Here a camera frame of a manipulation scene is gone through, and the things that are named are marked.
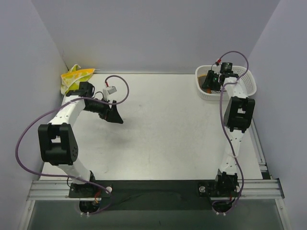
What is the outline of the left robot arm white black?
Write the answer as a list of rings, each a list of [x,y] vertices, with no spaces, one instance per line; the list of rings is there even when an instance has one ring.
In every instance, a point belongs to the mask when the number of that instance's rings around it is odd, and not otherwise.
[[[116,91],[116,87],[106,85],[102,99],[94,99],[94,85],[81,82],[78,89],[66,93],[64,107],[55,117],[48,124],[38,127],[42,160],[72,176],[71,188],[85,197],[94,196],[99,189],[94,174],[78,159],[79,148],[72,127],[82,111],[97,113],[110,123],[123,124],[116,101],[108,99]]]

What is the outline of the orange grey towel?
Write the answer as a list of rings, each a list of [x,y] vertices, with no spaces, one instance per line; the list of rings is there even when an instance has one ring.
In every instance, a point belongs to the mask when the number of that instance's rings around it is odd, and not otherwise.
[[[212,81],[213,77],[209,75],[201,75],[198,77],[198,83],[200,86],[200,89],[208,94],[212,93]]]

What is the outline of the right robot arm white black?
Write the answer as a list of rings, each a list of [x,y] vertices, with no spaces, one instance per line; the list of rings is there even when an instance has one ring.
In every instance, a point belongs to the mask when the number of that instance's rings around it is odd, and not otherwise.
[[[226,193],[235,192],[239,186],[237,172],[242,172],[242,169],[237,159],[243,136],[251,124],[255,100],[248,97],[240,84],[239,76],[231,70],[220,74],[209,70],[201,88],[207,93],[220,92],[220,102],[224,92],[229,96],[225,112],[220,108],[226,147],[216,182],[213,183],[213,192],[217,196],[224,196]]]

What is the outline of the yellow green towel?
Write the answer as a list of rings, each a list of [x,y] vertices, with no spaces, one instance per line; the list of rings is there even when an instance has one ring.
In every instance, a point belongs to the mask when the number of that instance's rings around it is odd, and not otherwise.
[[[94,68],[82,69],[80,65],[75,64],[67,73],[61,74],[60,93],[66,95],[69,90],[77,90],[80,82],[89,81],[94,71]]]

